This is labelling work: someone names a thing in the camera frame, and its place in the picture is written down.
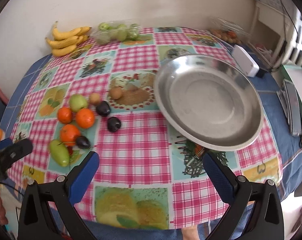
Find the metal bowl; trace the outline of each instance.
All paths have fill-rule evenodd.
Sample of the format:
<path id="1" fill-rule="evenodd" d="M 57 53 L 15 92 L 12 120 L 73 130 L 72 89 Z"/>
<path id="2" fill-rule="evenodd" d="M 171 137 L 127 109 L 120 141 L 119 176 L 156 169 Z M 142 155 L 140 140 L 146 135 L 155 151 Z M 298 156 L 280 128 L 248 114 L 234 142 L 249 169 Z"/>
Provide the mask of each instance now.
<path id="1" fill-rule="evenodd" d="M 156 75 L 154 92 L 168 122 L 209 149 L 242 149 L 262 129 L 257 91 L 237 68 L 216 58 L 186 55 L 167 62 Z"/>

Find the orange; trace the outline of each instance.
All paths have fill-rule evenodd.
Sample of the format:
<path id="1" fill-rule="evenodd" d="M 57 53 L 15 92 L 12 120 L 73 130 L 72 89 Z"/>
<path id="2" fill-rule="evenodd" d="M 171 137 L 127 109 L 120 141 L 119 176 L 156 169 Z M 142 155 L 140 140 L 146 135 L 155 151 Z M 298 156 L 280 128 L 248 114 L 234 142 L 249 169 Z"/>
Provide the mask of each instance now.
<path id="1" fill-rule="evenodd" d="M 95 121 L 94 113 L 88 108 L 82 108 L 76 113 L 75 121 L 83 129 L 90 128 Z"/>
<path id="2" fill-rule="evenodd" d="M 58 116 L 58 120 L 61 123 L 67 124 L 67 123 L 71 123 L 72 121 L 72 111 L 68 107 L 61 107 L 58 110 L 57 116 Z"/>
<path id="3" fill-rule="evenodd" d="M 75 140 L 81 133 L 79 129 L 73 124 L 66 124 L 60 130 L 60 141 L 65 142 L 67 146 L 74 146 Z"/>

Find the bunch of bananas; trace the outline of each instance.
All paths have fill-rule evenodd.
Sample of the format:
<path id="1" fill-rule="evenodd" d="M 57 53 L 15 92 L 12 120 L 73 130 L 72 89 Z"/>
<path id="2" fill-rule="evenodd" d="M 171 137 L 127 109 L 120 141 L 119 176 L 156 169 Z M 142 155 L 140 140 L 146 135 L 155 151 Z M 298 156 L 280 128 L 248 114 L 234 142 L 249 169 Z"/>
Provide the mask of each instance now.
<path id="1" fill-rule="evenodd" d="M 54 41 L 45 38 L 46 42 L 52 49 L 52 54 L 56 57 L 61 57 L 71 53 L 76 49 L 77 45 L 87 41 L 89 38 L 85 33 L 87 33 L 91 27 L 85 26 L 75 28 L 69 32 L 59 32 L 57 25 L 58 22 L 55 22 L 52 29 Z"/>

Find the fruit stem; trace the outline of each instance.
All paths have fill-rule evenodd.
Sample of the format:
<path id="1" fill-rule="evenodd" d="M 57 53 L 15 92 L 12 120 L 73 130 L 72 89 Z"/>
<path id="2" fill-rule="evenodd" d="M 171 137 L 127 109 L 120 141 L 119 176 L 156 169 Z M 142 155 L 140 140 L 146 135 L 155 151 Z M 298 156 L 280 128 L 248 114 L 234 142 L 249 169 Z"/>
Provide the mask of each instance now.
<path id="1" fill-rule="evenodd" d="M 58 145 L 65 144 L 65 143 L 75 143 L 75 142 L 62 142 L 62 143 L 60 143 Z"/>

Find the plastic container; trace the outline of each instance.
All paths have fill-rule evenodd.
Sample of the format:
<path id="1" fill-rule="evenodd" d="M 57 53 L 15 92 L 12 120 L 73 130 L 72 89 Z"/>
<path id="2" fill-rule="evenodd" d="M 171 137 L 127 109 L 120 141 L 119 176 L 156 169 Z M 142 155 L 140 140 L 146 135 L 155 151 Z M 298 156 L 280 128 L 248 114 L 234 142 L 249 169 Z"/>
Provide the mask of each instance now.
<path id="1" fill-rule="evenodd" d="M 104 22 L 95 27 L 90 36 L 100 45 L 110 41 L 135 41 L 140 36 L 141 27 L 128 21 Z"/>
<path id="2" fill-rule="evenodd" d="M 213 25 L 215 25 L 215 27 L 217 28 L 216 30 L 210 30 L 210 32 L 214 36 L 218 34 L 218 38 L 222 39 L 223 41 L 229 44 L 241 45 L 241 41 L 246 42 L 248 37 L 250 36 L 243 30 L 243 28 L 236 25 L 235 23 L 228 22 L 217 17 L 210 17 L 210 20 Z"/>

